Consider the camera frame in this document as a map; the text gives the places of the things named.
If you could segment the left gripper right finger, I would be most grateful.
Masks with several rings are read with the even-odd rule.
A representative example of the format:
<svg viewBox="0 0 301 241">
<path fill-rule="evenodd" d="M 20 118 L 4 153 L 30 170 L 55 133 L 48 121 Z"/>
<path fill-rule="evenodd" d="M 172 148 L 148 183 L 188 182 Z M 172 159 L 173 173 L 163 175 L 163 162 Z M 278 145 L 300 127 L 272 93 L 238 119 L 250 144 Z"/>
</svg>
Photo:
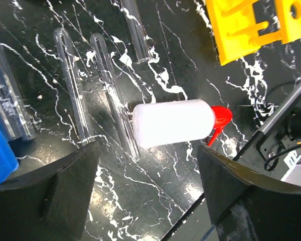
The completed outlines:
<svg viewBox="0 0 301 241">
<path fill-rule="evenodd" d="M 301 186 L 265 176 L 200 145 L 197 161 L 219 240 L 301 240 Z"/>
</svg>

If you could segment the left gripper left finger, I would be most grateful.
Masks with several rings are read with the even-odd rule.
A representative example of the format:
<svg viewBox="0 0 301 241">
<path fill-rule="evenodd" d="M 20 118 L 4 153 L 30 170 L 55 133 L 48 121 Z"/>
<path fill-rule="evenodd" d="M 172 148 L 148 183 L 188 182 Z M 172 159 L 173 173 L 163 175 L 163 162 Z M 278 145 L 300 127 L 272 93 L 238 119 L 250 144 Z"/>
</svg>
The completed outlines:
<svg viewBox="0 0 301 241">
<path fill-rule="evenodd" d="M 0 240 L 81 240 L 99 156 L 92 142 L 0 184 Z"/>
</svg>

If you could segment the white wash bottle red cap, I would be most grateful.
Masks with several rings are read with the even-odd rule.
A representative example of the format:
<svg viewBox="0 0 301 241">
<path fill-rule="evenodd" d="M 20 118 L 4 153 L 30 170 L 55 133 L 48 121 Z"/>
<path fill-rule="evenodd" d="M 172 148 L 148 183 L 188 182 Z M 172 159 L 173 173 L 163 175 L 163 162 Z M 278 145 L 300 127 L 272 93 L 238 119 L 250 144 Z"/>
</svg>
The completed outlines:
<svg viewBox="0 0 301 241">
<path fill-rule="evenodd" d="M 205 139 L 211 146 L 232 120 L 230 109 L 209 106 L 201 99 L 138 104 L 133 109 L 132 127 L 138 146 L 161 145 Z"/>
</svg>

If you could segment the yellow test tube rack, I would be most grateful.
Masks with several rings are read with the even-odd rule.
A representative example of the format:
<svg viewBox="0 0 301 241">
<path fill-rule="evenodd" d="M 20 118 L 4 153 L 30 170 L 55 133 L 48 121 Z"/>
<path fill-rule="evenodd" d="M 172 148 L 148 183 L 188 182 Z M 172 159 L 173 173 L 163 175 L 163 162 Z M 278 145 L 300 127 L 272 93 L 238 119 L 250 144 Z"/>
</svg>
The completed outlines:
<svg viewBox="0 0 301 241">
<path fill-rule="evenodd" d="M 269 23 L 256 21 L 254 3 L 206 1 L 221 65 L 254 53 L 263 45 L 275 41 L 286 44 L 301 38 L 301 1 L 275 1 L 280 28 L 264 35 L 259 35 L 259 31 Z"/>
</svg>

